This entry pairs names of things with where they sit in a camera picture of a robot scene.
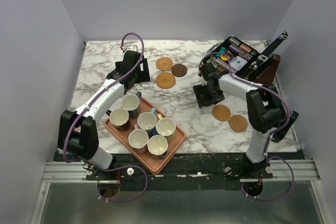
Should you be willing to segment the light wood coaster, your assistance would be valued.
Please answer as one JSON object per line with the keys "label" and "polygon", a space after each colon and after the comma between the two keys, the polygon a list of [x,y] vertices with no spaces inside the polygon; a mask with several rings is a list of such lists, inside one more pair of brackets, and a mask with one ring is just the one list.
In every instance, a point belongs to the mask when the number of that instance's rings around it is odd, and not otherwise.
{"label": "light wood coaster", "polygon": [[243,132],[248,127],[247,120],[241,115],[233,115],[229,119],[229,126],[235,132]]}
{"label": "light wood coaster", "polygon": [[229,107],[218,104],[213,108],[213,116],[219,121],[227,121],[231,117],[231,111]]}

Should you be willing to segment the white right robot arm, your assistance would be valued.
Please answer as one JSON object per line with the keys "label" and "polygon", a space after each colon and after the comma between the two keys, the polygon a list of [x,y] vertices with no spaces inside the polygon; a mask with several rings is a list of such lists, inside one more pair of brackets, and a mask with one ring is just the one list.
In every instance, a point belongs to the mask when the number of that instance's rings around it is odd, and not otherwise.
{"label": "white right robot arm", "polygon": [[249,159],[241,165],[242,173],[249,178],[260,172],[259,163],[266,159],[268,144],[277,130],[283,129],[290,119],[290,110],[273,84],[264,86],[239,78],[233,73],[218,72],[211,63],[199,67],[205,81],[193,87],[198,107],[216,105],[229,92],[247,103],[250,125],[253,128],[246,151]]}

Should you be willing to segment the cream cup dark brown body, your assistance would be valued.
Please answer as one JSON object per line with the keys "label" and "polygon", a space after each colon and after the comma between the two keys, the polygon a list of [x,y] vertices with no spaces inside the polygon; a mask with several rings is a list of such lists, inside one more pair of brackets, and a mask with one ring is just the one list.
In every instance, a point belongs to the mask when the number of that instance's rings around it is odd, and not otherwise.
{"label": "cream cup dark brown body", "polygon": [[124,108],[117,108],[110,113],[111,124],[119,131],[126,131],[130,128],[129,113]]}

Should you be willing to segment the dark walnut wood coaster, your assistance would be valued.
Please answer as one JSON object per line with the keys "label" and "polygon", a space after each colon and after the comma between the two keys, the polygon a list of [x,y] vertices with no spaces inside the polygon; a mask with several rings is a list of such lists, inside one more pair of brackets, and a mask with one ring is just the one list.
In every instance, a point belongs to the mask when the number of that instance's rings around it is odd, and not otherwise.
{"label": "dark walnut wood coaster", "polygon": [[183,64],[175,64],[171,68],[171,73],[176,77],[183,77],[187,74],[187,67]]}

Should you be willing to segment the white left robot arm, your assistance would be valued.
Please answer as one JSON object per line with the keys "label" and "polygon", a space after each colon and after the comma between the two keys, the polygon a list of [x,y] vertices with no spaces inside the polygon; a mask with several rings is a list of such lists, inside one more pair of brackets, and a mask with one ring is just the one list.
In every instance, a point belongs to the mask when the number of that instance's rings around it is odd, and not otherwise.
{"label": "white left robot arm", "polygon": [[115,63],[115,70],[107,75],[101,88],[74,111],[65,110],[60,116],[57,147],[63,159],[72,162],[67,153],[74,154],[99,167],[104,179],[116,175],[113,156],[99,146],[97,123],[108,109],[136,83],[150,80],[147,60],[140,52],[126,50],[123,60]]}

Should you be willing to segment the cream cup with teal handle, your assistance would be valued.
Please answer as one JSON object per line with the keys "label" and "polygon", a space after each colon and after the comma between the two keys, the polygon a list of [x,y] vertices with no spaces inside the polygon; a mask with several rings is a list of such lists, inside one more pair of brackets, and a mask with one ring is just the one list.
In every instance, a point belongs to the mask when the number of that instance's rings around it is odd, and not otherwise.
{"label": "cream cup with teal handle", "polygon": [[130,118],[136,118],[140,114],[140,100],[142,93],[137,91],[136,94],[125,95],[121,101],[122,107],[128,111]]}

